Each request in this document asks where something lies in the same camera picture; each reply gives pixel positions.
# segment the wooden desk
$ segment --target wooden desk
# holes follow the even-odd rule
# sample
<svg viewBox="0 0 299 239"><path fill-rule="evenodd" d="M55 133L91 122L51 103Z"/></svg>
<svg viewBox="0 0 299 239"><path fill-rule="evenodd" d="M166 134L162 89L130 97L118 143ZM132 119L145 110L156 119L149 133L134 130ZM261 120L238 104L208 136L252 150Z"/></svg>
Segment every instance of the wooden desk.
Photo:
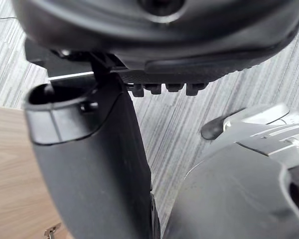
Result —
<svg viewBox="0 0 299 239"><path fill-rule="evenodd" d="M61 222L34 159L20 110L0 108L0 239L45 239ZM64 225L56 239L71 239Z"/></svg>

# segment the gray carpet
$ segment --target gray carpet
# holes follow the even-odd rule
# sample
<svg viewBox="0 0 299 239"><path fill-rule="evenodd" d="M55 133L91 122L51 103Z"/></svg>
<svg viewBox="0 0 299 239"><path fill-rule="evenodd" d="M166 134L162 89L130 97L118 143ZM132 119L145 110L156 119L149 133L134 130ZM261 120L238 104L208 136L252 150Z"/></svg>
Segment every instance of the gray carpet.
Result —
<svg viewBox="0 0 299 239"><path fill-rule="evenodd" d="M13 16L9 0L0 0L0 17L7 16ZM28 89L46 81L44 69L25 61L23 41L15 19L0 20L0 106L20 108ZM299 110L299 35L274 58L225 76L196 97L163 90L133 101L164 231L185 174L210 144L199 135L205 122L259 103L285 102Z"/></svg>

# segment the black handle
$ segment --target black handle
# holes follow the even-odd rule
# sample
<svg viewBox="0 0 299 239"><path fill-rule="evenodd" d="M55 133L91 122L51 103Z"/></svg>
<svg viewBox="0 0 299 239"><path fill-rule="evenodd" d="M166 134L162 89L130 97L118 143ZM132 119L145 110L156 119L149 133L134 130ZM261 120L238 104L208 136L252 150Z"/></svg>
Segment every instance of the black handle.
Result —
<svg viewBox="0 0 299 239"><path fill-rule="evenodd" d="M150 168L133 103L116 74L102 84L66 101L69 89L56 89L53 102L42 99L44 86L30 92L25 114L34 152L75 238L152 238Z"/></svg>

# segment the cable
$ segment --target cable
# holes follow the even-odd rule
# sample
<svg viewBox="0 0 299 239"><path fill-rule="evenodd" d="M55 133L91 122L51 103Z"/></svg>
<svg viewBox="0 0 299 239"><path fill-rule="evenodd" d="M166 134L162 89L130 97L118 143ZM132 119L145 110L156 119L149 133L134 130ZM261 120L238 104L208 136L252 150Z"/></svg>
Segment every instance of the cable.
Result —
<svg viewBox="0 0 299 239"><path fill-rule="evenodd" d="M15 16L0 17L0 20L17 19Z"/></svg>

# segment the metal latch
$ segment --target metal latch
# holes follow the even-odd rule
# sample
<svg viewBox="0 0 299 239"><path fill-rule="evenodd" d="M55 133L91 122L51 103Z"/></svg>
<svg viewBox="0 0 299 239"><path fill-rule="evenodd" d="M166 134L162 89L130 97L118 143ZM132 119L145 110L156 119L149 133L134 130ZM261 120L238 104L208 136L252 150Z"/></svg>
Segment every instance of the metal latch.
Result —
<svg viewBox="0 0 299 239"><path fill-rule="evenodd" d="M46 236L47 239L54 239L54 233L56 230L58 230L61 227L62 223L59 223L53 227L48 228L45 230L44 235Z"/></svg>

